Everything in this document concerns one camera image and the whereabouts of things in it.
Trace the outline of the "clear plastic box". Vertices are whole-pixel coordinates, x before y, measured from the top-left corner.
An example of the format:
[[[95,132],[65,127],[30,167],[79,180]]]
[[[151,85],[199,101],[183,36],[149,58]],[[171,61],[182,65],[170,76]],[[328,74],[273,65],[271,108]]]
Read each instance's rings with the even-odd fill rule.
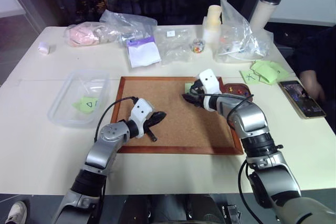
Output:
[[[50,122],[75,128],[94,126],[107,98],[109,77],[109,73],[104,70],[85,69],[70,73],[47,113]],[[82,97],[98,99],[92,113],[84,114],[72,106]]]

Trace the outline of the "person's bare hand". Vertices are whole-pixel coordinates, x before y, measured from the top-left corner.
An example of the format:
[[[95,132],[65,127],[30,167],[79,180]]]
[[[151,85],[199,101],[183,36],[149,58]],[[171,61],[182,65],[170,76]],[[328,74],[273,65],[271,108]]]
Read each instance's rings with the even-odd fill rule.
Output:
[[[307,93],[314,99],[324,101],[326,99],[324,90],[318,82],[317,74],[314,70],[306,70],[300,73],[299,79]]]

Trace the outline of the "clear bag with white label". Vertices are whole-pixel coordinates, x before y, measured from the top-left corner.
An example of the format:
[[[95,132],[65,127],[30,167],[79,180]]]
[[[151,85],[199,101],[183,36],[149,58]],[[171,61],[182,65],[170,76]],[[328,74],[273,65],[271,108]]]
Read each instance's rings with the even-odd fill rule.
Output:
[[[193,31],[190,28],[157,27],[154,38],[163,65],[192,60]]]

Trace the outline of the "wood-framed cork board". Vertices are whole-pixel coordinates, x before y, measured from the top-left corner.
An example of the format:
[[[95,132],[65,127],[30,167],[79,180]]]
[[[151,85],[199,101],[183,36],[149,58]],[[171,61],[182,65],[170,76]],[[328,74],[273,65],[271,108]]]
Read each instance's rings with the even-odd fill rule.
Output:
[[[144,98],[166,117],[151,128],[157,141],[147,135],[133,138],[120,153],[242,155],[236,132],[222,116],[182,98],[185,83],[194,81],[193,77],[121,77],[118,99]]]

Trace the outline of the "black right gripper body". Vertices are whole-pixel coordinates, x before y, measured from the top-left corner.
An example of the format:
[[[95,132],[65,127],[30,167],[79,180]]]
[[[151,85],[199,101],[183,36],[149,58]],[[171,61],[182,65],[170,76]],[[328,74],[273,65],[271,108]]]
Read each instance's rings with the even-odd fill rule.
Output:
[[[203,95],[205,94],[203,90],[203,84],[200,79],[197,79],[190,87],[189,94],[191,95]]]

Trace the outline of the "gold-edged smartphone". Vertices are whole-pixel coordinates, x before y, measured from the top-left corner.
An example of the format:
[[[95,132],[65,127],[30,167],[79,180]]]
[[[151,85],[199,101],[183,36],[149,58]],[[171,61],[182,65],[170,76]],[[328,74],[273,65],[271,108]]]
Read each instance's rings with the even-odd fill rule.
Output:
[[[278,85],[301,118],[314,119],[326,117],[326,113],[321,106],[307,93],[299,81],[280,81]]]

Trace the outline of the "crumpled green notes pile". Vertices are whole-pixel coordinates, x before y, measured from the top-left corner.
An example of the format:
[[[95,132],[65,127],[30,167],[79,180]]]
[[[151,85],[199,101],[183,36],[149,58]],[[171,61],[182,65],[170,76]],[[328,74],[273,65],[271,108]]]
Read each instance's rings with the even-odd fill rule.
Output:
[[[289,77],[289,72],[279,63],[268,60],[257,60],[250,67],[258,82],[273,85]]]

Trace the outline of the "small jar of coloured pushpins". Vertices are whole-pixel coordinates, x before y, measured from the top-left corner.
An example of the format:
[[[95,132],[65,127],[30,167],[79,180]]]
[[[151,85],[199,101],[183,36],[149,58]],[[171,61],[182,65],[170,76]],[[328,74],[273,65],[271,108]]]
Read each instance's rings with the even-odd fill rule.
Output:
[[[191,43],[191,51],[193,53],[199,54],[201,53],[205,48],[205,41],[199,38],[196,38]]]

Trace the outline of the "green note with triangle drawing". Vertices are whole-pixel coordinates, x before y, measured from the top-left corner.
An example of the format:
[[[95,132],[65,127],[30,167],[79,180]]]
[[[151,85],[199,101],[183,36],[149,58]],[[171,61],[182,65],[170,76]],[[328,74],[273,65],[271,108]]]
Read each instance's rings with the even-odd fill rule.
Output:
[[[74,102],[72,106],[84,114],[92,113],[97,107],[98,99],[94,97],[82,97],[78,101]]]

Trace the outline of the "white tumbler with black lid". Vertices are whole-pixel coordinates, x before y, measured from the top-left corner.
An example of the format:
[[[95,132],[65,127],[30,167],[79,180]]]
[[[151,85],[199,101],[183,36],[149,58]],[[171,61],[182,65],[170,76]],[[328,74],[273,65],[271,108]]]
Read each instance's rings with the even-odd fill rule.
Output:
[[[265,27],[272,14],[280,4],[281,0],[259,0],[250,20],[250,27],[253,32]]]

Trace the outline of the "brown oval tray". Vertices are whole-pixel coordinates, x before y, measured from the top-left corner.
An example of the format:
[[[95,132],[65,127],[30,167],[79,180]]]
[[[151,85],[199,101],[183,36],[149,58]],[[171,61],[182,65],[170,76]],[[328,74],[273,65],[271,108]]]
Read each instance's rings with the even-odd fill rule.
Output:
[[[230,86],[233,87],[233,93],[229,92],[229,87]],[[220,90],[223,94],[237,95],[237,96],[242,97],[242,98],[249,98],[249,101],[253,100],[252,94],[249,90],[249,87],[247,85],[243,84],[243,83],[227,83],[227,84],[220,83],[219,88],[220,88]]]

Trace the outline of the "white sneaker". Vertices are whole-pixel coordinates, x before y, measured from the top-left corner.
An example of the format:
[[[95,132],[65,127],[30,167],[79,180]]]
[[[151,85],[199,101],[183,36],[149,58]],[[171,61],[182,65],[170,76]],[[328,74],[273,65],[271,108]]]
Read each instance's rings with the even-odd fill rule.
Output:
[[[12,205],[5,224],[25,224],[27,213],[26,204],[23,201],[17,201]]]

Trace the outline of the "crumpled clear plastic bag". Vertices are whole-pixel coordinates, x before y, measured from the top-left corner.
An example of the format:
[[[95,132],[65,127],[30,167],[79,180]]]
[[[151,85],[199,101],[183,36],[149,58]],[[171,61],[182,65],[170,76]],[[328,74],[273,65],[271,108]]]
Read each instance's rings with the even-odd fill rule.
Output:
[[[117,32],[117,42],[126,45],[128,42],[145,39],[153,36],[158,24],[154,18],[146,16],[115,13],[105,10],[99,22],[106,23]]]

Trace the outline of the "small white roll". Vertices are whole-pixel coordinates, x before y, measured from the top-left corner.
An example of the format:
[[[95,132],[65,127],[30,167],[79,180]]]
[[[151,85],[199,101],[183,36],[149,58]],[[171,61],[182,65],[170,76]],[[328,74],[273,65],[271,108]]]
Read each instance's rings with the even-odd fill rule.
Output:
[[[38,45],[38,52],[43,55],[48,55],[50,53],[50,45],[46,42],[41,41]]]

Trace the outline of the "white paper pad purple top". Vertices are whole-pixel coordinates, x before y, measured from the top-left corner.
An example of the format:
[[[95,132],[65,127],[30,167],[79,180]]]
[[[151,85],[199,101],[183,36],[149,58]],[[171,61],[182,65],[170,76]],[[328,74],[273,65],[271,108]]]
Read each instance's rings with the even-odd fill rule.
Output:
[[[161,61],[153,36],[127,42],[128,57],[132,68],[146,67]]]

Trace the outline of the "white plastic bottle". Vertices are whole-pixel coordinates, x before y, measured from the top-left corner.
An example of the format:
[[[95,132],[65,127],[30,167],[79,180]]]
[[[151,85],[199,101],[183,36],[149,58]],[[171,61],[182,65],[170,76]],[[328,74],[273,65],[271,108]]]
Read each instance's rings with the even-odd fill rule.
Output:
[[[208,7],[207,15],[203,19],[203,40],[206,44],[218,43],[221,35],[222,21],[220,19],[222,9],[219,5]]]

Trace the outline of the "bag of pink items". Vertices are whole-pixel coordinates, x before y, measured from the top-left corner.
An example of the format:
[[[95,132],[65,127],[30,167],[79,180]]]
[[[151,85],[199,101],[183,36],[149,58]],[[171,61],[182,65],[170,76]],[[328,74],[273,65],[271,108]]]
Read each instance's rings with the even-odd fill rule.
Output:
[[[106,26],[99,22],[83,22],[65,29],[65,42],[72,47],[94,46],[101,42]]]

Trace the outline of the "person's dark clothing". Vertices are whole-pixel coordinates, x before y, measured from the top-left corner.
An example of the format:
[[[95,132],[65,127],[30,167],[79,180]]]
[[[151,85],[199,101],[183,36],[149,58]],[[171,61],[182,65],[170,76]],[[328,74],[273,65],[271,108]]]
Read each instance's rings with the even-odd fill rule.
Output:
[[[336,25],[301,41],[290,56],[289,64],[296,75],[314,70],[325,100],[336,100]]]

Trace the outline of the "large clear plastic bag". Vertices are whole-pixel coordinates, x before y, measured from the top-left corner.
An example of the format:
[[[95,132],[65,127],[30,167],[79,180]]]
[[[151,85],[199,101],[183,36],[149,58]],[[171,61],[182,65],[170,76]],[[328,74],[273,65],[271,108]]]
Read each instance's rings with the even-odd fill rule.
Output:
[[[249,22],[227,0],[220,0],[221,31],[214,60],[243,63],[265,59],[273,45],[273,33],[253,31]]]

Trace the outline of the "green note with cross mark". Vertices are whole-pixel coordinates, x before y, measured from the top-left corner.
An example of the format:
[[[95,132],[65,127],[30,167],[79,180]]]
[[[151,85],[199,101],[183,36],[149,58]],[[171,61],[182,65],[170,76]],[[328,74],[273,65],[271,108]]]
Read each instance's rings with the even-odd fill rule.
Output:
[[[240,75],[246,84],[260,84],[261,76],[256,74],[253,70],[240,70]]]

